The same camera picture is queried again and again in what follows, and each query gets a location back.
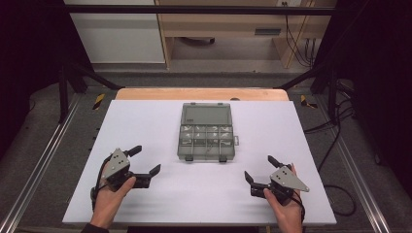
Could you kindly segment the grey transparent compartment box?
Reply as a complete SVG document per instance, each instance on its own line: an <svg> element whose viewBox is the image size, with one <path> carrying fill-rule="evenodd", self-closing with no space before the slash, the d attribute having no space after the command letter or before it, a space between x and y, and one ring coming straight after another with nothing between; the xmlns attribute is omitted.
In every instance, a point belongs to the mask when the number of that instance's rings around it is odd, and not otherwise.
<svg viewBox="0 0 412 233"><path fill-rule="evenodd" d="M228 103L184 103L177 154L185 161L227 162L238 145Z"/></svg>

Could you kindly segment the black metal frame stand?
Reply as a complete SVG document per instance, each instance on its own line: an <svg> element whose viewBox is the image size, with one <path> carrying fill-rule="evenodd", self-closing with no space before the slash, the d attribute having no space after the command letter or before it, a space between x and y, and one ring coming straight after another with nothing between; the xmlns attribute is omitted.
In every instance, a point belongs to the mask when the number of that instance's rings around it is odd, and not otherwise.
<svg viewBox="0 0 412 233"><path fill-rule="evenodd" d="M59 101L60 101L60 118L59 123L62 123L69 115L68 103L68 87L70 84L76 93L85 93L87 90L84 77L89 77L94 81L103 84L112 90L120 90L121 86L112 83L105 78L97 75L92 69L78 63L66 63L58 72L58 86L59 86Z"/></svg>
<svg viewBox="0 0 412 233"><path fill-rule="evenodd" d="M321 62L316 67L311 68L297 78L281 84L280 86L276 86L276 89L288 90L309 78L314 78L310 86L310 90L314 94L320 94L327 89L327 115L333 123L336 123L337 72L333 65L328 64L327 62Z"/></svg>

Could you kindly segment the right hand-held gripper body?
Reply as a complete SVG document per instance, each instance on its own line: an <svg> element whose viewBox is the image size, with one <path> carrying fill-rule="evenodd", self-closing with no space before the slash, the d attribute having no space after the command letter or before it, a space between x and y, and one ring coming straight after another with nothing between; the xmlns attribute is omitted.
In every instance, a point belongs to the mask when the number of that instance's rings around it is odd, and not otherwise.
<svg viewBox="0 0 412 233"><path fill-rule="evenodd" d="M292 172L291 165L282 165L269 176L270 183L251 183L251 195L264 198L263 190L269 189L280 204L287 204L292 200L296 190L308 192L310 188Z"/></svg>

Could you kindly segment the light wooden desk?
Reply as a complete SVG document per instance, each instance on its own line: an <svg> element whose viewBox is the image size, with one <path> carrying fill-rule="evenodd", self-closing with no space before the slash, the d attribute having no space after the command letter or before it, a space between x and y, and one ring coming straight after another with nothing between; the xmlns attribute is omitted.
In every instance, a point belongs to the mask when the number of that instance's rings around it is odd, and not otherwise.
<svg viewBox="0 0 412 233"><path fill-rule="evenodd" d="M241 6L277 7L278 0L154 0L158 6ZM302 0L299 7L333 8L337 0ZM297 44L305 38L319 41L328 26L329 16L199 15L160 14L162 35L166 38L263 37L270 38L284 67L297 55ZM257 36L256 28L281 28L279 36Z"/></svg>

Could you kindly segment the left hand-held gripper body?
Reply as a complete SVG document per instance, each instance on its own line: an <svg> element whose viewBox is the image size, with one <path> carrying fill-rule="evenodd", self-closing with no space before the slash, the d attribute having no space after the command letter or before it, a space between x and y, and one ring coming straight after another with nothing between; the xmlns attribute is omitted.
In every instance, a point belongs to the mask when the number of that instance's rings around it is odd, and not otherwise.
<svg viewBox="0 0 412 233"><path fill-rule="evenodd" d="M112 191L117 191L131 177L136 179L134 188L148 188L152 177L149 174L134 174L129 170L130 161L125 150L115 149L103 165L104 171L100 175L100 187L108 186Z"/></svg>

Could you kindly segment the dark curtain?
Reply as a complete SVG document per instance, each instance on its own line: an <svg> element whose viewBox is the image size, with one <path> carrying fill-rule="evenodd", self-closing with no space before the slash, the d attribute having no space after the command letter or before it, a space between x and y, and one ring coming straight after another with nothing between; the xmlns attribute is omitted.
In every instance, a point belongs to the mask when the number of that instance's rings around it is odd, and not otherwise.
<svg viewBox="0 0 412 233"><path fill-rule="evenodd" d="M412 197L412 0L337 0L317 61L334 56L337 77L355 86L362 126Z"/></svg>
<svg viewBox="0 0 412 233"><path fill-rule="evenodd" d="M91 67L64 0L0 0L0 158L29 112L32 93L65 64Z"/></svg>

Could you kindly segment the person's right hand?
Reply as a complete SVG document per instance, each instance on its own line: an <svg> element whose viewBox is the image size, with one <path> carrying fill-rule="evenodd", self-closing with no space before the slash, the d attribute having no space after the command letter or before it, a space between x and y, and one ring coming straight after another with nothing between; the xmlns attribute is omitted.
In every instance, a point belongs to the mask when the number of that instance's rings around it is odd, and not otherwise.
<svg viewBox="0 0 412 233"><path fill-rule="evenodd" d="M283 206L269 189L265 188L263 193L277 219L278 227L287 225L302 226L302 207L298 203L291 200L289 204Z"/></svg>

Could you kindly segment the white table board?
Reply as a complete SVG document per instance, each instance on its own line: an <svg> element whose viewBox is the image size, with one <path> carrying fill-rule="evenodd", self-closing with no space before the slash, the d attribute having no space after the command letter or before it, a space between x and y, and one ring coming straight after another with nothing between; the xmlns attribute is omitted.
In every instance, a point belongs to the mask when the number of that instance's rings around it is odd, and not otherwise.
<svg viewBox="0 0 412 233"><path fill-rule="evenodd" d="M180 101L111 102L84 171L64 215L64 222L89 221L89 193L102 161L115 149L142 151L130 160L131 171L160 166L148 188L133 189L115 221L128 225L273 225L270 206L251 195L245 177L269 183L269 156L295 166L308 186L301 199L307 225L336 222L324 185L291 101L233 101L234 134L240 140L233 160L186 162L177 156Z"/></svg>

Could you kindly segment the grey desk label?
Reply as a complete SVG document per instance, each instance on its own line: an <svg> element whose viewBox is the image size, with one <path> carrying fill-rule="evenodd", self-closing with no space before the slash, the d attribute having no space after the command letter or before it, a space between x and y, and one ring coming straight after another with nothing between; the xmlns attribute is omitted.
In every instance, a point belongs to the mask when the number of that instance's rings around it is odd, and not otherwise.
<svg viewBox="0 0 412 233"><path fill-rule="evenodd" d="M281 28L256 28L255 35L257 36L279 36L282 32Z"/></svg>

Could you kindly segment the white cabinet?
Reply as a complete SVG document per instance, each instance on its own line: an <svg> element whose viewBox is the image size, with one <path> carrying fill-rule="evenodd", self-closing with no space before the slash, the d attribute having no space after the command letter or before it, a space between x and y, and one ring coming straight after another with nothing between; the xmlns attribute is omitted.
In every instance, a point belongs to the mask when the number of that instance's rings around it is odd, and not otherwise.
<svg viewBox="0 0 412 233"><path fill-rule="evenodd" d="M164 63L156 14L71 14L92 64Z"/></svg>

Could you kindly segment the person's left hand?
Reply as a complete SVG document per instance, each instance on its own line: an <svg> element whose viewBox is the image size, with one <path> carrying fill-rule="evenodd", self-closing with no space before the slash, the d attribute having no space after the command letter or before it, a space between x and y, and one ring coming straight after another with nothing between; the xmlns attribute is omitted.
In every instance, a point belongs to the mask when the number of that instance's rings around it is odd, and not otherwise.
<svg viewBox="0 0 412 233"><path fill-rule="evenodd" d="M108 187L99 190L94 212L90 224L109 229L120 208L123 198L133 188L136 179L129 178L117 191L112 191Z"/></svg>

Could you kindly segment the aluminium floor rail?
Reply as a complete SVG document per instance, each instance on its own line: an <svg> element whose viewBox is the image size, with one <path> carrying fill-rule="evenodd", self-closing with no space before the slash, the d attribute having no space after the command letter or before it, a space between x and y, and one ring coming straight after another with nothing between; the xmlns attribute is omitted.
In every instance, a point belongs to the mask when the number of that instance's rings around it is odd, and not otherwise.
<svg viewBox="0 0 412 233"><path fill-rule="evenodd" d="M20 192L17 200L12 208L9 210L6 217L0 223L0 233L14 233L17 226L27 209L36 189L44 177L49 164L51 163L56 150L58 149L60 142L62 141L67 128L69 127L72 118L79 107L79 102L82 99L81 94L74 94L69 105L69 110L66 117L56 126L47 146L45 147L42 155L40 156L36 166L30 174L27 182L25 183L22 191Z"/></svg>
<svg viewBox="0 0 412 233"><path fill-rule="evenodd" d="M332 135L337 138L336 145L346 168L348 176L352 182L354 190L360 199L362 208L375 233L392 233L389 224L382 214L366 180L364 179L360 168L355 163L349 149L340 136L337 129L331 130Z"/></svg>

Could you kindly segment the black horizontal frame bar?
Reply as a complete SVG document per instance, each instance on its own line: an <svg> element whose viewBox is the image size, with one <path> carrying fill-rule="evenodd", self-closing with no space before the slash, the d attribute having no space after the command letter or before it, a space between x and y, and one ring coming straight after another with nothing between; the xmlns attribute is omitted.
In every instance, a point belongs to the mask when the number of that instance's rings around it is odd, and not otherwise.
<svg viewBox="0 0 412 233"><path fill-rule="evenodd" d="M241 7L241 6L129 6L65 5L69 13L82 14L199 14L199 15L287 15L332 16L335 8Z"/></svg>

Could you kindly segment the group of silver fasteners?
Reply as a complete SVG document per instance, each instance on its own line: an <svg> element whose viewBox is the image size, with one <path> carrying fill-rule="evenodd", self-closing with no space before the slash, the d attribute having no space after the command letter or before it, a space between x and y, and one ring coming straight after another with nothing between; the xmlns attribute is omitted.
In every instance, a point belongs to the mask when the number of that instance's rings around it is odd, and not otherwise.
<svg viewBox="0 0 412 233"><path fill-rule="evenodd" d="M180 128L179 145L201 147L233 146L233 130L229 126L184 125Z"/></svg>

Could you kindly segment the wooden table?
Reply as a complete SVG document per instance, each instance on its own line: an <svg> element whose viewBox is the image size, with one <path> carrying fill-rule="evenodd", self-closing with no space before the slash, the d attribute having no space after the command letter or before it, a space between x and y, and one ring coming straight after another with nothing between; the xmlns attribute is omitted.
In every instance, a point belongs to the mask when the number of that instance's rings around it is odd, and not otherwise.
<svg viewBox="0 0 412 233"><path fill-rule="evenodd" d="M273 88L122 88L116 100L234 100L289 101L287 92Z"/></svg>

